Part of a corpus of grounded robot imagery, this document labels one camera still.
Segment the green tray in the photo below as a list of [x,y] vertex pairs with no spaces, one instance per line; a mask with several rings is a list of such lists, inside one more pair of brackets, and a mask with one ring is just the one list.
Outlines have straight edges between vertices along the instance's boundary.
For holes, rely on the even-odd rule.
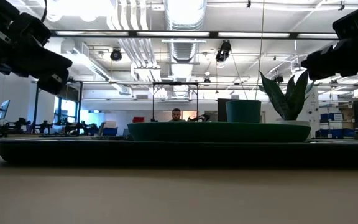
[[290,124],[153,122],[128,124],[135,141],[304,142],[310,127]]

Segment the ceiling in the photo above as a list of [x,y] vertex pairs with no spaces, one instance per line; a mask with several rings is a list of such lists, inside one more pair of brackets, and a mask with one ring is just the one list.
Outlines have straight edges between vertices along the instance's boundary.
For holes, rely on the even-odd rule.
[[[43,13],[44,0],[12,0],[21,11],[29,12],[37,17]],[[207,0],[207,9],[202,30],[208,31],[253,31],[253,32],[329,32],[333,33],[332,23],[337,19],[358,8],[357,0],[346,0],[345,10],[339,11],[340,1],[333,0],[252,0],[250,8],[246,8],[247,1],[228,1],[228,0]],[[162,0],[147,0],[147,25],[150,30],[165,30],[165,15]],[[79,16],[63,16],[57,22],[46,21],[46,25],[59,30],[108,30],[106,17],[101,15],[93,22],[84,22]],[[109,52],[113,47],[120,47],[115,38],[73,38],[76,45],[85,43],[90,51],[89,56],[97,61],[111,75],[120,80],[133,80],[129,75],[131,61],[124,50],[122,60],[113,62],[109,58]],[[291,63],[284,60],[301,60],[305,55],[323,48],[332,41],[327,40],[230,40],[232,45],[232,55],[226,60],[223,68],[216,68],[214,55],[222,40],[207,39],[206,43],[198,44],[196,63],[193,67],[192,76],[202,82],[205,72],[210,72],[213,82],[256,82],[258,70],[266,74],[274,68],[281,73],[285,80],[291,76]],[[157,63],[161,67],[161,77],[171,74],[170,57],[167,44],[161,39],[152,39],[154,54]],[[76,79],[79,80],[98,80],[89,69],[80,63],[75,63],[71,70]],[[101,85],[87,86],[87,89],[114,89],[113,87],[101,87]]]

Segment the table surface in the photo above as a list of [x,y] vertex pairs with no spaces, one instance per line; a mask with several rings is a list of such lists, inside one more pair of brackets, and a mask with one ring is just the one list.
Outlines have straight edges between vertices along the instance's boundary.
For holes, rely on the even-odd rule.
[[0,223],[358,223],[358,170],[17,167]]

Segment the black metal frame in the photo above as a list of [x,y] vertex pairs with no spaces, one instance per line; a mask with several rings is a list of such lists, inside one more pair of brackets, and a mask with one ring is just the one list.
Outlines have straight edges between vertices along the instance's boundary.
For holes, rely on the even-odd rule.
[[155,120],[154,118],[154,94],[155,94],[155,86],[156,85],[170,85],[170,86],[181,86],[181,85],[188,85],[190,87],[190,85],[195,85],[197,87],[197,111],[196,111],[196,117],[198,118],[198,90],[200,88],[199,83],[198,82],[186,82],[186,83],[182,83],[182,82],[153,82],[153,120]]
[[[176,35],[178,31],[174,30],[51,30],[52,37],[91,37],[91,38],[158,38],[158,39],[242,39],[242,40],[260,40],[261,37],[254,35],[259,34],[261,31],[188,31],[189,35]],[[229,34],[250,34],[250,36],[234,36]],[[336,35],[335,33],[321,33],[321,32],[263,32],[266,34],[264,40],[338,40],[338,37],[321,37],[309,36],[299,37],[299,34],[316,34],[316,35]],[[288,37],[274,37],[269,34],[289,34]]]
[[[82,102],[82,93],[83,93],[83,87],[84,87],[84,83],[82,81],[70,81],[70,83],[79,83],[80,84],[80,95],[79,95],[79,99],[77,101],[77,109],[76,109],[76,122],[79,123],[80,122],[80,114],[81,114],[81,102]],[[35,103],[34,103],[34,117],[33,117],[33,122],[32,122],[32,133],[35,134],[35,124],[37,122],[37,109],[38,109],[38,97],[39,97],[39,85],[37,83],[37,88],[35,91]]]

